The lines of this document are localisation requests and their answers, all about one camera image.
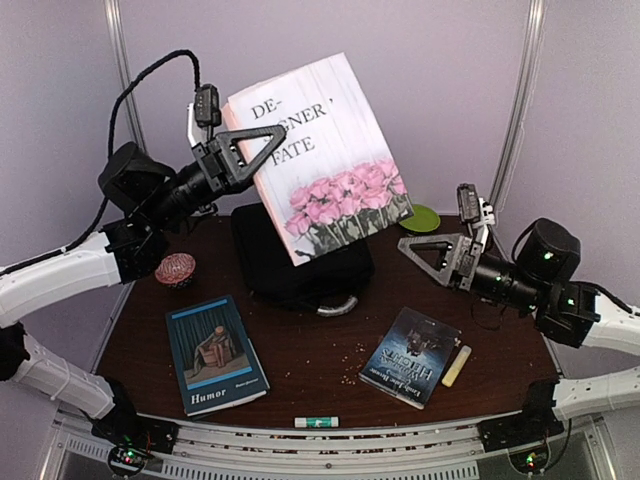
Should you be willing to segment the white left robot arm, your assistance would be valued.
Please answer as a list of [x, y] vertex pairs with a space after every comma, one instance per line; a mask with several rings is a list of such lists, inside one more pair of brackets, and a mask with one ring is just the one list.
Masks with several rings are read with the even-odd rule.
[[111, 153], [98, 183], [121, 219], [1, 273], [2, 379], [75, 407], [123, 444], [137, 442], [144, 424], [126, 391], [53, 352], [27, 325], [47, 313], [60, 319], [63, 307], [82, 297], [153, 274], [169, 248], [167, 232], [220, 197], [248, 189], [285, 136], [281, 126], [218, 133], [194, 145], [193, 163], [179, 171], [133, 142]]

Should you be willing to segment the black student backpack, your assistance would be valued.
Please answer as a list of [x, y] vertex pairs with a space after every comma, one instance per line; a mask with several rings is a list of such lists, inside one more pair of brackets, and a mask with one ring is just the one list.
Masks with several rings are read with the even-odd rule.
[[294, 265], [260, 203], [234, 209], [230, 225], [245, 285], [254, 297], [279, 308], [344, 315], [375, 272], [364, 240]]

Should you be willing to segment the pink roses Designer Fate book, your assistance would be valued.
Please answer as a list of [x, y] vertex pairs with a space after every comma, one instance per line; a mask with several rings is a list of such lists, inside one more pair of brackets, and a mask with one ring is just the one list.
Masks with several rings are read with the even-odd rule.
[[413, 216], [408, 190], [350, 65], [338, 53], [232, 96], [230, 130], [279, 125], [254, 184], [294, 266]]

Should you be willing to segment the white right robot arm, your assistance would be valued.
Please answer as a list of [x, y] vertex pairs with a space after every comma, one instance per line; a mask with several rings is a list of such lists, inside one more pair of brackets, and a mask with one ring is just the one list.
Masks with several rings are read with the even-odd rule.
[[[606, 288], [573, 277], [581, 243], [560, 224], [539, 218], [520, 236], [524, 245], [504, 260], [467, 234], [407, 237], [398, 249], [438, 285], [530, 316], [548, 340], [573, 349], [639, 355], [639, 309]], [[538, 381], [513, 419], [519, 440], [535, 440], [551, 424], [639, 404], [639, 368], [581, 378]]]

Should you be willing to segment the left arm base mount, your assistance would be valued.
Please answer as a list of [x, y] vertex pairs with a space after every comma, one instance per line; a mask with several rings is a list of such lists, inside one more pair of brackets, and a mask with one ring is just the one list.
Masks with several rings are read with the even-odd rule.
[[107, 417], [90, 422], [94, 436], [144, 454], [172, 453], [179, 433], [179, 425], [174, 422], [144, 416], [137, 416], [132, 422]]

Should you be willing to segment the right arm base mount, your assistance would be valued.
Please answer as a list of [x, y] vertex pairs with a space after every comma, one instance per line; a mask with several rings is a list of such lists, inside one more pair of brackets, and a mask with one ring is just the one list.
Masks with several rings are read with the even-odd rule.
[[564, 424], [551, 412], [520, 412], [481, 421], [480, 440], [486, 453], [542, 442], [564, 432]]

